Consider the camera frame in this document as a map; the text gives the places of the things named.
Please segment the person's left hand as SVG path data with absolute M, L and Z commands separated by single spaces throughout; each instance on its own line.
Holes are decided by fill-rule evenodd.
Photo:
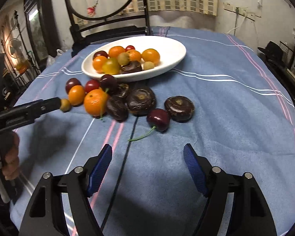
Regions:
M 0 136 L 0 151 L 4 159 L 2 174 L 6 181 L 14 180 L 19 176 L 19 136 L 11 131 Z

